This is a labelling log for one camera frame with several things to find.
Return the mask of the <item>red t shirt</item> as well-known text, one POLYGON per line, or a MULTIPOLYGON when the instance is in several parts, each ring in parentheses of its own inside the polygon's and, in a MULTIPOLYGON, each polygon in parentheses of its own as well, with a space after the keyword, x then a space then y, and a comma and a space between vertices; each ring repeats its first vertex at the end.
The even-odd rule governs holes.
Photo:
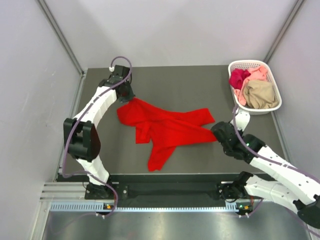
POLYGON ((179 146, 216 142, 216 137, 204 125, 215 119, 208 108, 188 112, 168 111, 133 98, 117 109, 121 124, 135 128, 135 143, 152 142, 147 168, 160 171, 179 146))

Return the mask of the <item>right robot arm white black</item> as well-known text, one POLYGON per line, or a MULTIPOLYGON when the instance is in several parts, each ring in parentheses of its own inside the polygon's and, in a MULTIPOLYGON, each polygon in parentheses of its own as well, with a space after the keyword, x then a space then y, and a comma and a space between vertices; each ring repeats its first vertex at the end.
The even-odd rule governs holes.
POLYGON ((272 181, 242 172, 234 181, 233 192, 239 198, 247 195, 281 205, 309 226, 320 227, 320 181, 276 154, 265 142, 252 134, 235 129, 233 122, 219 122, 211 132, 224 153, 263 171, 272 181))

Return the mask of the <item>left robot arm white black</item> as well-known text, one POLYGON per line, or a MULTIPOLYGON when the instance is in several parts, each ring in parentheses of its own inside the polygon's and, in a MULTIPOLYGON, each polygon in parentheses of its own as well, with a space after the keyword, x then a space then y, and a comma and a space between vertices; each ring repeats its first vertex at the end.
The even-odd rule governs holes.
POLYGON ((99 83, 85 107, 63 122, 64 153, 75 159, 88 176, 85 198, 90 200, 115 196, 113 185, 108 183, 110 174, 100 158, 98 125, 113 103, 126 103, 135 96, 131 87, 131 68, 115 65, 109 70, 110 76, 99 83))

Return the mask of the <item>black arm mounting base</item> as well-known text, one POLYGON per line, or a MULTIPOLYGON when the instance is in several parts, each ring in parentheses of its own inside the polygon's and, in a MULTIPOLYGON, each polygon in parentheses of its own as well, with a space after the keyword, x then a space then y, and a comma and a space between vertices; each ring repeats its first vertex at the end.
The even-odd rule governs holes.
POLYGON ((114 197, 86 199, 89 178, 78 174, 58 175, 58 182, 83 183, 85 200, 117 201, 117 208, 197 208, 222 207, 226 203, 249 201, 250 197, 234 181, 240 173, 221 174, 113 174, 107 187, 114 197))

